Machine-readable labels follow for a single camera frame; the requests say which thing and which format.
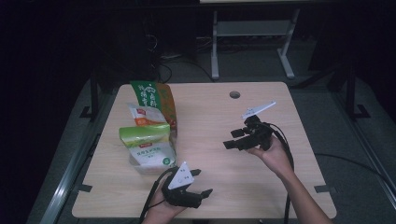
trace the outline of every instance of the food package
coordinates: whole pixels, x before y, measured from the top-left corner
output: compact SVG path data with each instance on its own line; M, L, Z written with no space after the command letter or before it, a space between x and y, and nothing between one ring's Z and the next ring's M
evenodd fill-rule
M168 123L120 128L120 139L131 153L130 162L141 174L161 173L176 164Z
M120 127L120 140L130 151L130 163L141 175L161 174L177 165L177 117L168 85L132 81L138 102L127 106L136 126Z

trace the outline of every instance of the table surface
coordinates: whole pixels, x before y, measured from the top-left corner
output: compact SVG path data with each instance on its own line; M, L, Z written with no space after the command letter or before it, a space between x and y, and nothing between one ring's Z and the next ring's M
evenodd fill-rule
M177 163L201 169L189 191L213 189L198 209L181 218L282 218L287 192L281 181L257 157L225 149L230 131L244 127L241 115L248 107L276 105L261 112L262 121L274 123L286 135L295 172L329 217L336 210L325 185L288 87L281 82L169 84L177 108ZM238 99L230 97L238 91ZM134 126L127 103L136 103L130 85L120 88L94 152L84 185L73 207L75 217L139 217L156 175L140 175L129 163L129 151L119 138L119 127ZM296 217L290 209L290 217Z

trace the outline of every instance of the hand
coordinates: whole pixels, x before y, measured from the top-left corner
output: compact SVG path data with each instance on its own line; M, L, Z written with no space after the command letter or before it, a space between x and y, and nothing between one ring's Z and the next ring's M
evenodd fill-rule
M253 147L248 149L247 152L259 157L279 177L293 172L282 143L273 135L270 141L271 147L266 151L262 148Z
M177 216L179 213L186 210L186 207L173 206L165 201L161 188L163 182L155 191L149 206L150 209L146 214L146 218L143 220L144 224L165 224L168 223L172 218Z

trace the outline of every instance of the black cable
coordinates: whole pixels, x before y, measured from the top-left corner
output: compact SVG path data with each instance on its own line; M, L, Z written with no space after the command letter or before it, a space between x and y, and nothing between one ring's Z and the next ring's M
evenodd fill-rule
M293 159L293 156L291 155L291 151L290 151L288 139L286 139L286 135L275 124L262 123L262 122L261 123L257 123L257 124L260 124L260 125L262 125L264 127L269 128L274 133L274 135L277 137L277 139L279 139L280 143L282 144L282 146L283 146L283 148L284 148L284 150L286 152L286 155L288 156L291 169L294 171L294 159ZM271 126L276 127L279 130L280 133L277 130L273 129ZM290 199L290 196L288 194L288 196L286 197L285 214L283 216L283 223L284 224L289 223L290 204L291 204L291 199Z
M158 72L158 79L159 79L159 81L160 81L162 84L164 84L164 83L168 82L168 81L171 79L171 77L172 77L172 75L173 75L173 72L172 72L172 69L171 69L170 67L166 66L166 65L163 64L163 63L160 63L159 66L165 67L166 69L169 70L169 77L168 77L166 80L163 80L162 75L161 75L161 72Z
M209 77L209 79L210 79L212 82L215 82L215 81L216 81L216 80L213 79L212 76L210 76L210 74L207 73L206 70L205 70L201 65L199 65L198 63L192 63L192 62L189 62L189 61L182 61L182 62L171 62L171 61L168 61L168 62L166 62L166 63L190 63L190 64L193 64L193 65L199 67L202 71L204 71L204 73Z
M345 158L345 157L340 157L340 156L336 156L336 155L332 155L332 154L326 154L326 153L314 153L316 156L325 156L325 157L332 157L332 158L336 158L342 161L349 161L353 164L359 165L360 167L372 172L375 175L378 175L389 187L390 191L393 193L393 195L396 195L396 189L392 186L392 184L390 183L390 181L384 177L382 174L380 174L377 170L373 169L372 167L363 164L361 162L358 161L353 161L351 159Z
M154 182L154 184L152 185L151 190L150 190L150 192L149 192L149 194L148 194L148 198L147 198L147 200L146 200L146 202L145 202L145 206L143 207L142 213L140 214L139 223L142 223L142 222L143 222L143 219L145 219L145 215L146 215L147 211L150 209L150 207L153 207L153 206L155 206L155 205L158 205L158 204L154 204L153 206L149 206L149 203L151 202L151 199L152 199L152 197L154 196L155 191L157 190L158 186L160 185L161 179L163 179L163 177L164 177L166 174L171 173L171 172L175 171L176 169L178 169L178 167L176 167L176 166L167 169L167 170L164 171L164 172L158 177L158 179Z
M97 47L100 51L102 51L102 52L106 55L106 57L107 57L108 59L110 59L111 61L113 61L113 63L115 63L116 65L118 65L121 69L125 70L126 72L131 73L131 74L133 74L134 76L138 76L138 74L137 74L135 71L133 71L133 70L127 68L123 63L119 62L112 54L110 54L110 53L107 52L105 49L103 49L103 48L94 40L94 38L92 38L92 37L88 34L88 32L84 32L83 34L84 34L85 36L87 36L87 39L91 40L90 42L91 42L95 47Z
M148 209L150 209L150 208L152 208L152 207L155 207L155 206L157 206L158 204L163 203L163 202L165 202L165 200L162 200L162 201L160 201L160 202L158 202L158 203L155 203L155 204L152 205L152 206L149 206Z
M208 39L208 41L204 42L203 44L199 43L202 39ZM203 37L198 39L197 38L197 53L206 53L209 52L210 50L212 50L212 45L213 45L213 41L212 41L212 37Z
M246 46L244 46L244 43L241 41L235 41L234 38L220 39L218 40L218 53L235 54L244 50L248 50L250 45L248 42L245 43L247 44Z

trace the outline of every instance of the white tag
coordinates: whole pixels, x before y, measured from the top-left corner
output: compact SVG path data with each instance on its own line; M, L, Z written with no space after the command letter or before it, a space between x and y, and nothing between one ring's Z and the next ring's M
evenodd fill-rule
M174 178L172 179L171 183L169 184L169 189L177 189L186 185L191 184L194 181L192 177L191 171L189 166L185 161L180 165L178 168Z
M247 119L248 117L251 117L253 115L257 115L260 112L262 112L263 110L266 110L266 109L268 109L269 107L271 107L271 106L273 106L275 104L276 104L275 101L271 101L271 103L267 104L267 105L259 105L259 106L253 107L253 108L248 108L247 112L245 112L245 114L242 115L242 119Z

